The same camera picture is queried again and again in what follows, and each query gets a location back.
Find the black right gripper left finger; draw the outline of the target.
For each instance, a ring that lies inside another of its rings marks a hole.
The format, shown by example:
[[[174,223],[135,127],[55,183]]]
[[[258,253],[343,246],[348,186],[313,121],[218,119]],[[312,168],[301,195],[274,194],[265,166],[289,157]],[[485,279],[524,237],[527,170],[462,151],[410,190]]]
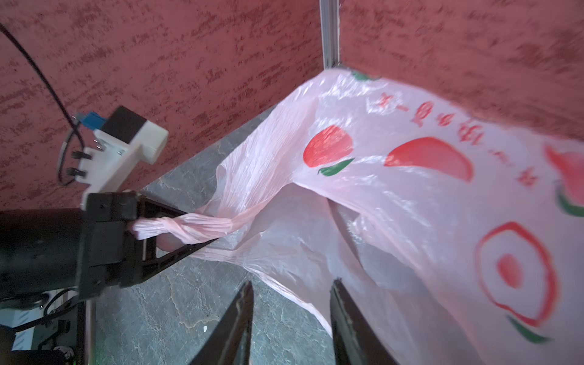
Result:
[[[254,291],[245,282],[191,365],[249,364]]]

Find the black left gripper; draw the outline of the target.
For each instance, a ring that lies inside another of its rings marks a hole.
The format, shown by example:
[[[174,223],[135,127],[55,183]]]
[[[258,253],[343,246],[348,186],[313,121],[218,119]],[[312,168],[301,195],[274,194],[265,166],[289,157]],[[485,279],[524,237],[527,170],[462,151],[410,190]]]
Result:
[[[1,299],[72,287],[87,300],[106,287],[141,284],[216,241],[157,257],[157,240],[132,232],[137,220],[184,214],[135,192],[91,194],[85,208],[2,211]]]

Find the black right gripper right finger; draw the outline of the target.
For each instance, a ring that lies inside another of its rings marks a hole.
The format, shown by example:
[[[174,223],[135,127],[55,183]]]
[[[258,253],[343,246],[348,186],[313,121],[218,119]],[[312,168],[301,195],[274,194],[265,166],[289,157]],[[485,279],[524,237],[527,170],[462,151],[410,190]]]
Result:
[[[332,340],[336,364],[397,365],[352,299],[341,279],[330,291]]]

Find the pink translucent plastic bag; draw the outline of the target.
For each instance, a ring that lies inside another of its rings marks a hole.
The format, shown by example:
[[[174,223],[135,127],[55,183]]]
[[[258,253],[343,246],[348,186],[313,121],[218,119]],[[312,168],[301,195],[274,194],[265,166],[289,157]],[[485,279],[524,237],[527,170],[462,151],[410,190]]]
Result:
[[[341,279],[403,364],[583,362],[583,143],[477,121],[387,79],[325,71],[217,167],[207,243],[332,328]]]

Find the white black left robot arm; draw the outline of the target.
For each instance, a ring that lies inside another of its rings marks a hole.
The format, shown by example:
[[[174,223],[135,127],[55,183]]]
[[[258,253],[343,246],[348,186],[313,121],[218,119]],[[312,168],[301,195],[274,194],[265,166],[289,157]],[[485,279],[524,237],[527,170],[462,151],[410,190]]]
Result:
[[[3,363],[88,363],[87,302],[107,287],[141,284],[201,249],[163,256],[155,238],[131,230],[140,218],[179,211],[137,193],[94,193],[83,208],[1,213],[1,307],[39,319],[1,327]]]

